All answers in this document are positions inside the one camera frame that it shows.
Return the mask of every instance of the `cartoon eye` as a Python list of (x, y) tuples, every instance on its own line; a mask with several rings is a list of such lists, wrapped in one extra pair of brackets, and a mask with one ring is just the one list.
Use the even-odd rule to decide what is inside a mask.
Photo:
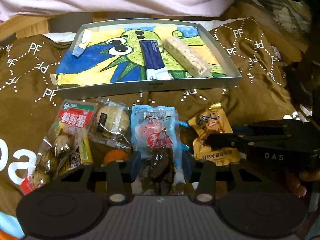
[(113, 56), (123, 56), (131, 52), (132, 52), (132, 48), (124, 45), (115, 46), (109, 50), (109, 54)]
[(125, 44), (127, 41), (124, 38), (112, 38), (106, 41), (106, 44), (109, 45), (121, 45)]

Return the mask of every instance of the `metal screw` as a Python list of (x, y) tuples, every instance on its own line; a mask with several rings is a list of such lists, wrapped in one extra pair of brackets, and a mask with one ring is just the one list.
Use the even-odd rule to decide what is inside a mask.
[(197, 196), (197, 200), (201, 202), (209, 202), (212, 200), (212, 196), (210, 194), (199, 194)]
[(113, 194), (109, 198), (112, 202), (120, 203), (125, 200), (125, 196), (122, 194)]

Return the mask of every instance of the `orange fruit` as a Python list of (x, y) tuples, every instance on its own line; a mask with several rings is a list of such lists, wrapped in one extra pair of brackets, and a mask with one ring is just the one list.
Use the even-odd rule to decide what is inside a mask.
[(111, 150), (110, 152), (108, 152), (106, 154), (106, 156), (103, 159), (103, 166), (107, 166), (108, 163), (110, 162), (114, 162), (116, 160), (128, 160), (129, 159), (129, 155), (122, 151), (122, 150)]

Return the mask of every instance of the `black label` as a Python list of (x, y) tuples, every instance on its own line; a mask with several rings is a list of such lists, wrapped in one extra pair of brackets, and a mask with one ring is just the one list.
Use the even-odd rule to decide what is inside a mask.
[(101, 113), (100, 119), (99, 119), (99, 123), (98, 123), (98, 127), (97, 127), (97, 132), (103, 132), (104, 126), (105, 126), (106, 121), (107, 121), (107, 117), (108, 117), (107, 114)]

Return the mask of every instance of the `black pupil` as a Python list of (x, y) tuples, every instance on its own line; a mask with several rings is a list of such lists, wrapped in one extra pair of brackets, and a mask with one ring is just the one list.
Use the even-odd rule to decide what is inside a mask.
[(123, 46), (123, 45), (120, 45), (120, 46), (116, 46), (115, 50), (118, 51), (118, 52), (126, 52), (127, 51), (127, 47)]
[(108, 42), (109, 45), (121, 45), (121, 40), (113, 40)]

